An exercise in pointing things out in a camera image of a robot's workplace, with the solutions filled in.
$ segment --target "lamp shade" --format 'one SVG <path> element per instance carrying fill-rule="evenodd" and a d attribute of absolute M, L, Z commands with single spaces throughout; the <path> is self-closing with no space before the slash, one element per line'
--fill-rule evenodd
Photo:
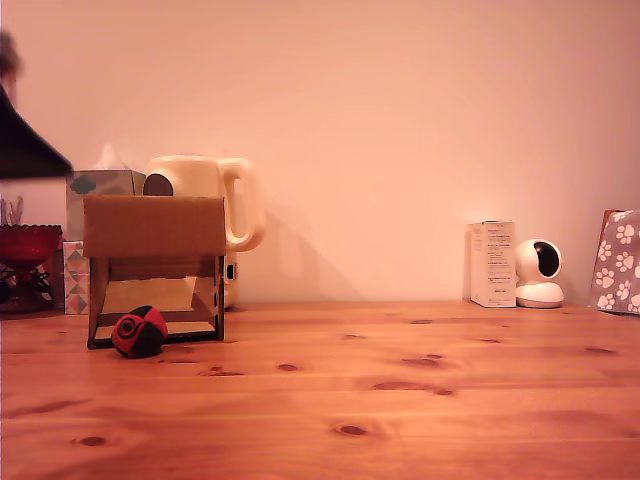
<path fill-rule="evenodd" d="M 0 86 L 0 180 L 65 177 L 72 172 L 69 161 L 24 121 Z"/>

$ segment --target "ball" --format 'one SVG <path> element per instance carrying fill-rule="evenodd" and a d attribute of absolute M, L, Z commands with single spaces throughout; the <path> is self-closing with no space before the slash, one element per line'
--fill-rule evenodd
<path fill-rule="evenodd" d="M 150 305 L 123 315 L 111 333 L 114 347 L 126 358 L 152 357 L 162 352 L 169 331 L 160 311 Z"/>

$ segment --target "patterned box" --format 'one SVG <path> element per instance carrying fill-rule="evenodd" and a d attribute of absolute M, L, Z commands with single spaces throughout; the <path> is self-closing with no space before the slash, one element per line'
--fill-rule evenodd
<path fill-rule="evenodd" d="M 638 260 L 640 210 L 611 212 L 601 233 L 589 305 L 603 312 L 640 315 Z"/>
<path fill-rule="evenodd" d="M 64 242 L 64 313 L 89 314 L 89 259 L 83 256 L 83 242 Z"/>

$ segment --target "white security camera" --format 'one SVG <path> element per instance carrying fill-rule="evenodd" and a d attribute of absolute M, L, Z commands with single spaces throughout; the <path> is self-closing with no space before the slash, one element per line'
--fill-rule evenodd
<path fill-rule="evenodd" d="M 516 303 L 521 307 L 556 308 L 562 305 L 564 293 L 555 278 L 562 268 L 562 255 L 547 240 L 527 240 L 516 249 Z"/>

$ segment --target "cardboard box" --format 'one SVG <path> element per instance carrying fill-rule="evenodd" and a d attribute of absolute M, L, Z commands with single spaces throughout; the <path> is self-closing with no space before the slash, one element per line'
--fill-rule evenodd
<path fill-rule="evenodd" d="M 84 253 L 84 242 L 64 242 L 64 313 L 89 314 L 89 259 Z"/>
<path fill-rule="evenodd" d="M 142 195 L 146 175 L 133 170 L 79 170 L 67 179 L 67 240 L 84 240 L 85 195 Z"/>
<path fill-rule="evenodd" d="M 223 198 L 87 195 L 84 210 L 89 348 L 110 344 L 127 302 L 156 306 L 169 338 L 224 339 Z"/>
<path fill-rule="evenodd" d="M 483 307 L 516 306 L 515 223 L 471 225 L 471 300 Z"/>

